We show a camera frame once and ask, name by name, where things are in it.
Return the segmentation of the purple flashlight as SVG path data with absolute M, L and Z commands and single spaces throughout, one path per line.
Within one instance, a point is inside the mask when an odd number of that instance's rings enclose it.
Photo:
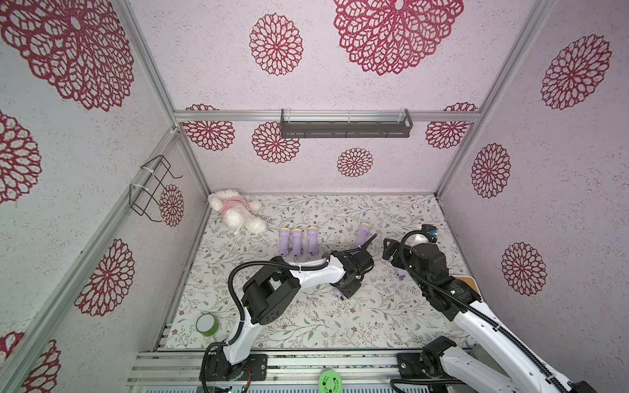
M 292 239 L 293 239 L 292 256 L 293 258 L 299 258 L 302 256 L 302 238 L 303 238 L 303 231 L 301 229 L 293 229 L 292 231 Z
M 340 301 L 345 301 L 345 299 L 347 299 L 346 296 L 337 288 L 333 288 L 333 294 Z
M 367 223 L 361 223 L 358 228 L 357 238 L 355 244 L 357 247 L 362 247 L 370 238 L 370 225 Z
M 311 226 L 308 229 L 308 252 L 310 255 L 319 254 L 319 230 L 315 226 Z
M 281 256 L 287 256 L 289 254 L 289 237 L 291 230 L 288 228 L 281 228 L 279 231 L 279 244 L 278 252 Z

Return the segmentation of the purple flashlight by right arm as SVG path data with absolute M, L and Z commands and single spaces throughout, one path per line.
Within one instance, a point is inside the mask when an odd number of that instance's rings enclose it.
M 396 271 L 396 276 L 398 276 L 399 280 L 402 280 L 403 278 L 408 276 L 408 272 L 406 270 L 395 268 L 395 271 Z

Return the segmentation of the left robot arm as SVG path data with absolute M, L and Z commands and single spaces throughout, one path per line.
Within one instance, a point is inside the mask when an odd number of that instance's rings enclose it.
M 209 391 L 208 383 L 264 381 L 268 355 L 252 353 L 262 329 L 282 316 L 302 290 L 329 284 L 341 300 L 354 296 L 374 267 L 368 246 L 376 237 L 357 248 L 303 264 L 290 264 L 277 256 L 235 267 L 227 287 L 238 310 L 238 325 L 227 339 L 206 347 L 199 375 L 203 391 Z

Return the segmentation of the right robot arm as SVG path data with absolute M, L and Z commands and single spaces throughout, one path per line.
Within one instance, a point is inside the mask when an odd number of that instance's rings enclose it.
M 594 390 L 589 383 L 574 382 L 548 365 L 496 317 L 476 290 L 450 274 L 434 226 L 424 224 L 399 241 L 385 239 L 383 259 L 405 270 L 429 304 L 499 365 L 498 369 L 485 365 L 440 336 L 419 352 L 398 355 L 400 376 L 390 381 L 393 391 L 400 391 L 401 385 L 426 386 L 431 392 L 445 392 L 450 386 L 468 386 L 476 392 Z

